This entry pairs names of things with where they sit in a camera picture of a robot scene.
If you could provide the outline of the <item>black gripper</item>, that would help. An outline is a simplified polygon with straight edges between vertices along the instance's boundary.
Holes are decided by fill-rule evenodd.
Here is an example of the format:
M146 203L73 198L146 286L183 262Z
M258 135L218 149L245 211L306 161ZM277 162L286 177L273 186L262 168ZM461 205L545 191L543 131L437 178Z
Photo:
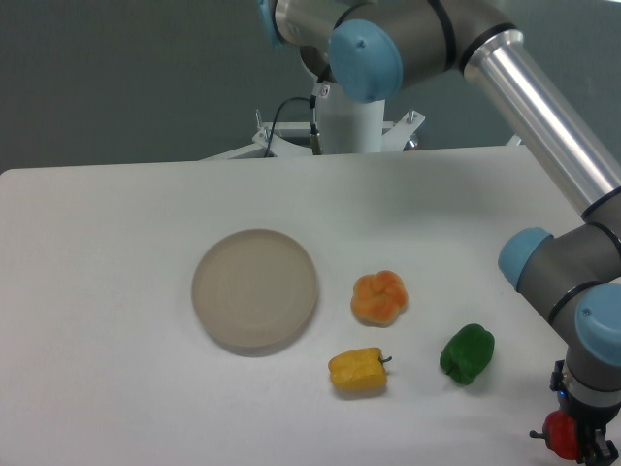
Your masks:
M613 443L605 435L607 425L620 412L620 371L585 372L566 360L557 360L550 389L556 393L560 410L586 426L585 464L611 465Z

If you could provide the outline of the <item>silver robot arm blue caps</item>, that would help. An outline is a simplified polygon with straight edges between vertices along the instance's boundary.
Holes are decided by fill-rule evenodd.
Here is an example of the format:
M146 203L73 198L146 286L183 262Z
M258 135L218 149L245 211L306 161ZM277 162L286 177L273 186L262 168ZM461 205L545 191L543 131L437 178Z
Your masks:
M262 1L271 41L310 51L318 76L369 104L449 70L479 85L582 218L528 228L502 248L506 280L565 341L551 375L559 408L539 437L557 455L611 465L620 411L620 166L483 1Z

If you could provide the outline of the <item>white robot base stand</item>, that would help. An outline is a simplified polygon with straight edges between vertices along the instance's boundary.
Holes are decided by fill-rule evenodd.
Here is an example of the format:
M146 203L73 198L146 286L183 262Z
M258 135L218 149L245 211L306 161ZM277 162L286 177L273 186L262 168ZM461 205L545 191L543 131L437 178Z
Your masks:
M396 121L384 118L382 103L356 104L327 99L311 110L309 122L265 121L256 113L251 143L209 161L300 158L312 155L402 152L419 149L418 132L426 116L411 109Z

